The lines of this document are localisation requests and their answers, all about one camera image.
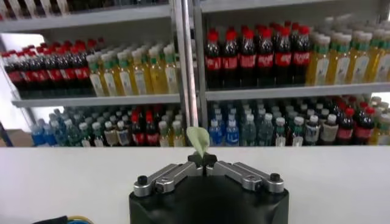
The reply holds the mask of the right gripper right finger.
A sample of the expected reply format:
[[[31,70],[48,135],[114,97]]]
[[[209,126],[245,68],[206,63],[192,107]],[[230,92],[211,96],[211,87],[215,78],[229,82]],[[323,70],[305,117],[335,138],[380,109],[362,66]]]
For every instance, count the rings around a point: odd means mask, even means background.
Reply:
[[[209,185],[238,187],[249,192],[284,193],[284,181],[278,173],[268,174],[242,162],[228,163],[211,154],[204,155],[203,165],[204,183]]]

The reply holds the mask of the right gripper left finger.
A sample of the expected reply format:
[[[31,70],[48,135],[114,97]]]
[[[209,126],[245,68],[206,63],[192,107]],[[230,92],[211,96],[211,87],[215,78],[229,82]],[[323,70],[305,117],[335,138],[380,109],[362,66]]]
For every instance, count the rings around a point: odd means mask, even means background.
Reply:
[[[152,175],[141,175],[133,184],[136,197],[148,197],[152,194],[168,194],[188,177],[203,174],[203,158],[198,153],[188,156],[183,164],[168,164]]]

